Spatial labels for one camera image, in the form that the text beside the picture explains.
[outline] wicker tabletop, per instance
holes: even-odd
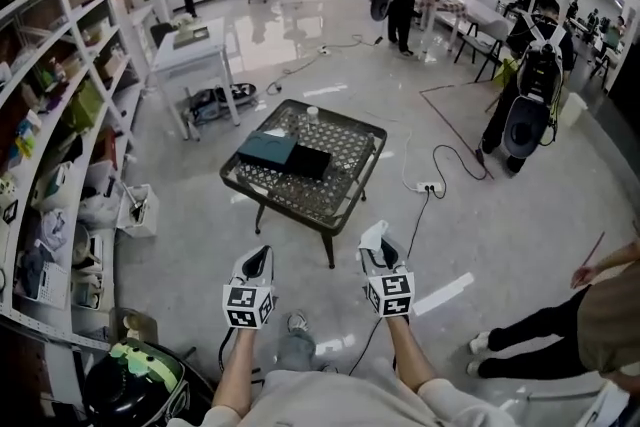
[[[319,109],[319,122],[309,124],[310,105],[283,101],[258,127],[266,132],[282,129],[298,144],[331,154],[323,180],[273,171],[229,159],[220,176],[223,182],[261,205],[268,206],[331,236],[344,227],[373,171],[387,138],[385,130]]]

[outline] white sneaker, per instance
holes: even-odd
[[[467,374],[469,374],[471,377],[480,377],[480,374],[478,373],[478,369],[480,368],[480,363],[482,363],[482,361],[472,361],[471,363],[469,363],[467,365]]]
[[[469,342],[471,354],[478,355],[489,350],[489,334],[490,331],[483,331]]]
[[[289,329],[289,333],[294,329],[309,331],[309,323],[302,311],[296,310],[289,314],[289,318],[287,319],[287,328]]]

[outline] electrical outlet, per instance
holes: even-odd
[[[417,188],[420,192],[435,192],[440,194],[442,192],[442,184],[440,182],[418,182]]]

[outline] hand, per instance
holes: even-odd
[[[580,267],[573,273],[573,277],[571,278],[571,288],[588,285],[598,274],[600,274],[600,271],[595,267]]]

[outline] tiled floor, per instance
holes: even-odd
[[[261,92],[259,103],[242,111],[239,127],[219,120],[203,127],[200,142],[185,142],[151,90],[135,124],[141,142],[137,163],[126,172],[129,183],[152,185],[161,211],[155,238],[119,239],[119,304],[157,319],[164,345],[178,350],[195,345],[200,367],[214,378],[219,374],[218,346],[227,329],[222,284],[234,260],[261,244],[275,251],[279,303],[259,334],[257,364],[264,370],[272,366],[279,317],[302,308],[318,343],[319,359],[334,361],[341,371],[351,368],[376,321],[364,300],[361,269],[354,257],[360,234],[386,219],[394,237],[408,246],[424,201],[402,184],[409,133],[410,185],[440,180],[431,157],[438,144],[457,148],[467,166],[479,173],[465,145],[430,103],[475,147],[489,119],[485,107],[497,94],[486,83],[467,84],[480,64],[471,65],[466,52],[453,64],[452,54],[444,50],[448,33],[438,29],[426,62],[399,58],[386,41],[377,47],[331,48],[330,56],[320,56],[283,79],[281,94],[269,96],[266,86],[283,69],[314,59],[319,45],[350,45],[355,34],[372,43],[380,34],[379,24],[369,18],[367,0],[281,1],[249,6],[246,0],[221,0],[198,7],[203,19],[224,18],[234,79],[254,83]],[[412,32],[414,49],[420,34]],[[384,158],[367,187],[368,201],[356,207],[335,239],[335,270],[327,267],[317,233],[275,212],[266,211],[262,234],[256,236],[256,204],[226,188],[218,175],[246,135],[285,98],[333,109],[388,131]],[[467,273],[473,282],[450,301],[412,319],[429,358],[456,385],[497,405],[522,397],[517,392],[522,386],[526,392],[595,387],[599,378],[594,375],[554,383],[473,380],[464,374],[470,359],[465,344],[480,330],[511,323],[570,297],[571,273],[602,231],[606,236],[596,259],[630,240],[632,210],[607,163],[577,129],[562,129],[557,142],[537,151],[515,178],[505,174],[498,157],[488,158],[493,179],[477,182],[455,155],[447,150],[438,155],[448,189],[443,200],[430,201],[416,237],[411,258],[416,299]],[[384,325],[359,370],[364,372],[376,356],[392,358]],[[523,422],[534,425],[540,418],[562,415],[562,422],[551,423],[570,425],[582,407],[584,403],[576,402],[530,407]]]

